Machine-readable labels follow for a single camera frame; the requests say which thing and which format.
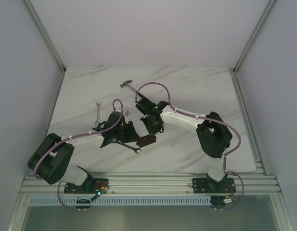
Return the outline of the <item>black fuse box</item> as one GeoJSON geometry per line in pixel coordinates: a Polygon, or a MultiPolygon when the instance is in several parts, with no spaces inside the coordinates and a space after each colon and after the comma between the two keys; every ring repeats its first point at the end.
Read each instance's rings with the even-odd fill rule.
{"type": "Polygon", "coordinates": [[[142,148],[155,142],[156,142],[156,136],[153,134],[149,134],[149,135],[140,137],[137,140],[136,145],[142,148]]]}

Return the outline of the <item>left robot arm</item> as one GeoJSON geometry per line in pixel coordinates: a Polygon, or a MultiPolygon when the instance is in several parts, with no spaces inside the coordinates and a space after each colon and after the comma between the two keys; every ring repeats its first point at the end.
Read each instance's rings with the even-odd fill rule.
{"type": "Polygon", "coordinates": [[[90,173],[80,167],[71,166],[71,157],[87,150],[103,148],[116,143],[132,149],[135,153],[140,148],[127,145],[140,139],[134,125],[120,111],[113,111],[108,120],[85,134],[62,138],[51,133],[43,140],[28,161],[28,168],[34,171],[48,184],[57,182],[72,183],[81,193],[92,190],[93,182],[90,173]]]}

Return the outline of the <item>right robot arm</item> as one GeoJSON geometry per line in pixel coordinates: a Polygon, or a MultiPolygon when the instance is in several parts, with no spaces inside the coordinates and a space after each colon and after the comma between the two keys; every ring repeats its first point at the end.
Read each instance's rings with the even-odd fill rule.
{"type": "Polygon", "coordinates": [[[150,135],[164,132],[164,124],[172,124],[194,132],[203,152],[209,157],[207,178],[197,187],[203,192],[224,193],[232,181],[224,170],[224,152],[229,148],[232,134],[217,113],[207,116],[180,111],[169,102],[155,104],[147,98],[136,102],[135,107],[142,113],[141,121],[150,135]]]}

